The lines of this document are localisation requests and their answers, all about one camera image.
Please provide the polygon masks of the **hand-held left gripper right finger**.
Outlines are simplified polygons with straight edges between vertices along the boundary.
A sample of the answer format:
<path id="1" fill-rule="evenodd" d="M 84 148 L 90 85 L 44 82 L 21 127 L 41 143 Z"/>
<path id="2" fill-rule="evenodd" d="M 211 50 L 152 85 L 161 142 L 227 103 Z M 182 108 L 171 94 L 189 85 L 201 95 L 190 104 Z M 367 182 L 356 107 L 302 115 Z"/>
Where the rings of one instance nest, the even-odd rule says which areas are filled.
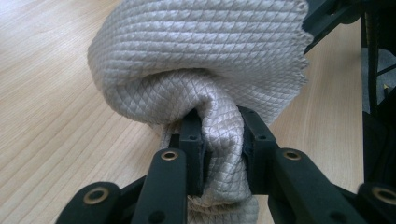
<path id="1" fill-rule="evenodd" d="M 275 224 L 367 224 L 351 194 L 334 184 L 302 151 L 281 148 L 253 110 L 240 107 L 244 121 L 242 157 L 255 195 L 266 195 Z"/>

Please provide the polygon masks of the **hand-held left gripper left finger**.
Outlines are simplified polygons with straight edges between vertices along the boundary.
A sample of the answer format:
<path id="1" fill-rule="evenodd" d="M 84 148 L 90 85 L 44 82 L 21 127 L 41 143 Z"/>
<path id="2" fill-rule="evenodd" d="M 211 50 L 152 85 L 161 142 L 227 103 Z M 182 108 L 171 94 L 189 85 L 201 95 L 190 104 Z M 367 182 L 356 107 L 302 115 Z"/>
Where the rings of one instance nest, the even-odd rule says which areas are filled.
<path id="1" fill-rule="evenodd" d="M 196 110 L 152 159 L 131 224 L 187 224 L 187 198 L 204 191 L 206 143 Z"/>

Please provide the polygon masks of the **light grey quilted cloth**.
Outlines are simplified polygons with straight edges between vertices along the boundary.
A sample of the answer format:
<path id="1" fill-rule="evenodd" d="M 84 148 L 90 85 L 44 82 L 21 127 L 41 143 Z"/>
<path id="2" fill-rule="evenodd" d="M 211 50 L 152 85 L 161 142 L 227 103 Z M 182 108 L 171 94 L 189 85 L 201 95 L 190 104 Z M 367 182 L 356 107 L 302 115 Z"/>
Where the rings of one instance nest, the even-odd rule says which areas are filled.
<path id="1" fill-rule="evenodd" d="M 109 106 L 168 147 L 196 110 L 210 152 L 190 224 L 256 224 L 242 160 L 241 107 L 273 122 L 305 83 L 307 0 L 122 0 L 88 49 Z"/>

